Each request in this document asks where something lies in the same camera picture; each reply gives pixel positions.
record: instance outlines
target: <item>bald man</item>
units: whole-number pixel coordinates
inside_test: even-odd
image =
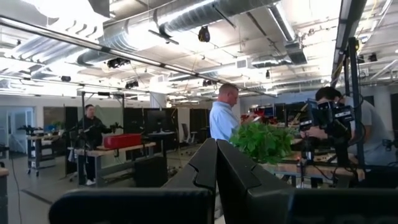
[[[232,112],[232,107],[238,102],[239,90],[232,84],[224,84],[218,90],[217,101],[210,111],[210,133],[214,139],[229,141],[233,130],[239,128],[239,119]],[[251,122],[250,116],[244,123]]]

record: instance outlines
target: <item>light blue shirt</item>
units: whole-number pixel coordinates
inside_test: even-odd
[[[210,134],[214,139],[229,141],[234,129],[239,127],[239,120],[232,112],[232,107],[223,102],[213,102],[210,111]]]

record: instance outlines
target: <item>office chair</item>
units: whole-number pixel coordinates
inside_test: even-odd
[[[183,141],[187,144],[195,144],[196,143],[196,139],[195,139],[195,135],[198,133],[197,131],[191,131],[189,132],[188,130],[188,126],[185,123],[181,124],[182,126],[182,131],[184,133],[184,139]]]

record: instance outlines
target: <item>green plant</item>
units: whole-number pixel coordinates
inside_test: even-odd
[[[55,127],[57,127],[58,130],[61,130],[64,128],[64,123],[62,121],[54,121],[52,123],[52,125],[54,125]]]
[[[249,123],[234,131],[229,141],[255,162],[276,164],[291,154],[293,133],[290,128]]]

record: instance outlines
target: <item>dark shirt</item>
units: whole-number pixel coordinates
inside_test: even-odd
[[[107,128],[96,116],[94,116],[94,118],[87,118],[86,116],[82,118],[78,123],[79,129],[83,129],[83,119],[85,121],[84,130],[87,130],[87,141],[89,141],[93,147],[102,145],[102,134],[111,133],[112,130]]]

